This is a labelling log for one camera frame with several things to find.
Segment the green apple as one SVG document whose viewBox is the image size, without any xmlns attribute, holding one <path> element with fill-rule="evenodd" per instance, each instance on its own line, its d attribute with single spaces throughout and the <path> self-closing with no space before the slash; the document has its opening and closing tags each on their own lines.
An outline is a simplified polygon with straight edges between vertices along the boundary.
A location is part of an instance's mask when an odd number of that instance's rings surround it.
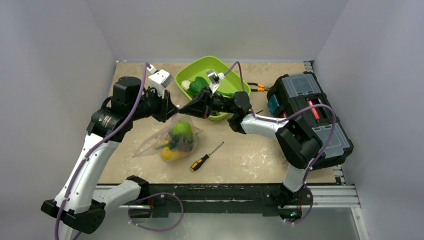
<svg viewBox="0 0 424 240">
<path fill-rule="evenodd" d="M 186 136 L 193 135 L 192 125 L 186 121 L 176 122 L 171 132 L 173 135 L 186 135 Z"/>
</svg>

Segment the clear zip bag pink dots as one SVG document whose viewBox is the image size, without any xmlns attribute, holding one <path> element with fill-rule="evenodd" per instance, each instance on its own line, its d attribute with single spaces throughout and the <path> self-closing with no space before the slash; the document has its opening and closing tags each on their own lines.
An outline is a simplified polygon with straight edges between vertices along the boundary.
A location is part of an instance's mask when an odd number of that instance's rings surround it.
<svg viewBox="0 0 424 240">
<path fill-rule="evenodd" d="M 144 140 L 132 157 L 159 156 L 173 162 L 189 156 L 199 145 L 202 130 L 188 115 L 176 114 L 170 124 Z"/>
</svg>

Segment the green plastic tray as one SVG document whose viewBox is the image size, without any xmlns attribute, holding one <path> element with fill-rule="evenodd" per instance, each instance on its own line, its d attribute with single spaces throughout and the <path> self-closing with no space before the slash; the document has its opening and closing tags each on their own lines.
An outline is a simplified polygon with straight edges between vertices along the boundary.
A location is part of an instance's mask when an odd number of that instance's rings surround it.
<svg viewBox="0 0 424 240">
<path fill-rule="evenodd" d="M 218 95 L 222 95 L 223 97 L 231 97 L 235 92 L 246 92 L 250 97 L 250 87 L 248 87 L 247 83 L 243 81 L 243 78 L 240 74 L 237 74 L 233 71 L 234 66 L 227 66 L 224 62 L 214 56 L 205 56 L 202 57 L 193 63 L 189 64 L 187 67 L 183 68 L 177 76 L 176 83 L 177 86 L 180 87 L 181 90 L 181 82 L 184 80 L 194 81 L 196 77 L 203 77 L 210 84 L 210 80 L 207 77 L 207 71 L 213 70 L 216 73 L 224 73 L 225 78 L 221 81 L 219 88 L 215 92 Z M 189 101 L 191 101 L 196 96 L 190 95 L 187 90 L 183 90 L 184 94 L 189 97 Z M 252 108 L 245 115 L 249 115 L 252 113 Z M 224 113 L 224 112 L 211 112 L 210 116 L 207 118 L 212 118 L 215 120 L 220 120 L 223 117 L 232 114 L 232 113 Z M 233 114 L 238 118 L 244 118 L 241 114 Z"/>
</svg>

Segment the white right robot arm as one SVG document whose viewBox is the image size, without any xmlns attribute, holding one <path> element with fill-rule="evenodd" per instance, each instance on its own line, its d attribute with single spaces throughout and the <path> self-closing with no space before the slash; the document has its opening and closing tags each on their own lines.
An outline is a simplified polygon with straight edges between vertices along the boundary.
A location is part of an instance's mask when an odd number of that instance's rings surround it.
<svg viewBox="0 0 424 240">
<path fill-rule="evenodd" d="M 237 91 L 231 97 L 201 88 L 199 94 L 179 109 L 179 113 L 206 119 L 211 112 L 230 113 L 228 124 L 235 133 L 259 135 L 278 142 L 288 161 L 286 176 L 280 187 L 281 207 L 300 198 L 305 180 L 323 143 L 301 115 L 273 118 L 256 114 L 249 95 Z"/>
</svg>

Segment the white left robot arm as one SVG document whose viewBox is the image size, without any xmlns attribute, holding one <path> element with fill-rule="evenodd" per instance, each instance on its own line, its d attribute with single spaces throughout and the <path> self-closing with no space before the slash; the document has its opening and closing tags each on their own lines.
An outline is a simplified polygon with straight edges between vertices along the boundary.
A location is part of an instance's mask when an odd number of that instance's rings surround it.
<svg viewBox="0 0 424 240">
<path fill-rule="evenodd" d="M 135 175 L 102 193 L 95 193 L 104 168 L 133 128 L 137 120 L 153 117 L 165 122 L 177 113 L 167 86 L 172 76 L 155 73 L 145 81 L 133 76 L 121 77 L 99 110 L 90 119 L 82 151 L 59 194 L 45 200 L 41 210 L 54 217 L 54 237 L 75 240 L 81 233 L 96 231 L 107 213 L 128 202 L 153 204 L 149 183 Z"/>
</svg>

